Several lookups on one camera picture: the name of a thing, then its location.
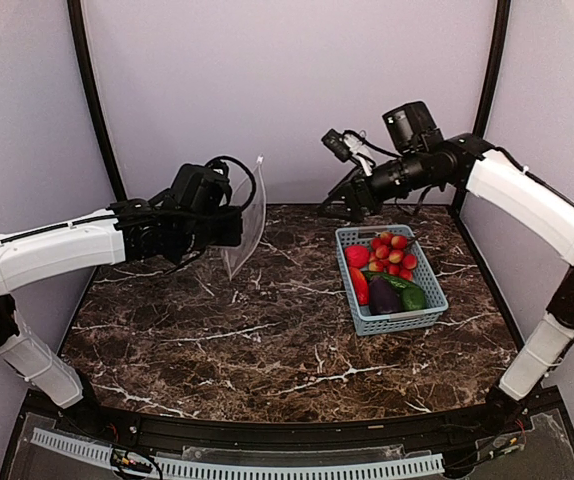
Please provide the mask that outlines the clear dotted zip top bag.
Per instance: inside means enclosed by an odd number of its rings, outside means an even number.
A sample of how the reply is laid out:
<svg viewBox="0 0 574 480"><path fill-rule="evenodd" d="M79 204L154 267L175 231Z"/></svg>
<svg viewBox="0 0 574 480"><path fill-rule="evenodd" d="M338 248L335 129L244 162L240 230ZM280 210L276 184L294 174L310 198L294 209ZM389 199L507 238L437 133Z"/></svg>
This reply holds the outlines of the clear dotted zip top bag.
<svg viewBox="0 0 574 480"><path fill-rule="evenodd" d="M237 247L222 247L220 249L221 258L230 281L237 276L243 265L251 258L263 236L267 211L263 163L264 156L259 155L254 168L251 170L256 181L256 192L250 205L242 213L241 243Z"/></svg>

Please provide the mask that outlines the red toy berry bunch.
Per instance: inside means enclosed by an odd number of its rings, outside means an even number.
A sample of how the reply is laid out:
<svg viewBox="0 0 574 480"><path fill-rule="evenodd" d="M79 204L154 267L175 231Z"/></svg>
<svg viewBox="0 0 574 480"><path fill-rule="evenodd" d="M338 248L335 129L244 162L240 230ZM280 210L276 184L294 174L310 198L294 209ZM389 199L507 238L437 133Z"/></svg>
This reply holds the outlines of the red toy berry bunch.
<svg viewBox="0 0 574 480"><path fill-rule="evenodd" d="M415 243L415 237L389 231L378 233L369 243L366 269L412 281L419 263L417 255L412 252Z"/></svg>

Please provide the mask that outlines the purple toy eggplant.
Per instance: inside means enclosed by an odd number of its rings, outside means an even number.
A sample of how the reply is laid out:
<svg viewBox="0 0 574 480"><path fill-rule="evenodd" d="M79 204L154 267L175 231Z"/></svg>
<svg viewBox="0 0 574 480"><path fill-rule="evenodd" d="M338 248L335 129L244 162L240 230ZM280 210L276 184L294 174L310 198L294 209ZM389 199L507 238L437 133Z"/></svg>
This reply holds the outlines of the purple toy eggplant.
<svg viewBox="0 0 574 480"><path fill-rule="evenodd" d="M369 311L372 315L397 314L403 311L399 294L382 277L372 278L368 286Z"/></svg>

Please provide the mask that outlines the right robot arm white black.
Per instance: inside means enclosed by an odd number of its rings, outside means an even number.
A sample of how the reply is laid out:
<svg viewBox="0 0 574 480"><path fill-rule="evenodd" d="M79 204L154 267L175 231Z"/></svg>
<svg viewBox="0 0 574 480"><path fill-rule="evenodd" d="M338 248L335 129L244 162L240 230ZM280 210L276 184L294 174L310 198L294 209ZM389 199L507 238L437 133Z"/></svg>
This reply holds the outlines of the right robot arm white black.
<svg viewBox="0 0 574 480"><path fill-rule="evenodd" d="M542 319L478 410L477 424L484 432L501 432L574 344L574 202L534 176L504 148L472 134L445 139L434 131L399 139L397 154L381 165L371 158L372 145L354 132L331 129L322 143L338 160L354 165L323 201L323 215L332 203L343 202L343 218L362 221L386 200L450 184L509 215L567 264Z"/></svg>

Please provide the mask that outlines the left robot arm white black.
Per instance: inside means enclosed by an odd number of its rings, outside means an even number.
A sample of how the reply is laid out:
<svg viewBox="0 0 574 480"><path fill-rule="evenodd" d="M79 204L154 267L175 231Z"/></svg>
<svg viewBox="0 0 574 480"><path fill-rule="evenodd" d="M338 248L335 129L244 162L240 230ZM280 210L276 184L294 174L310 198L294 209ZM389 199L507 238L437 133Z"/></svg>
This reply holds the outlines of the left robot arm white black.
<svg viewBox="0 0 574 480"><path fill-rule="evenodd" d="M237 246L242 210L219 204L211 213L142 199L110 205L77 219L0 234L0 358L42 390L87 436L108 427L82 376L27 326L14 291L61 274L162 256L182 268L210 246Z"/></svg>

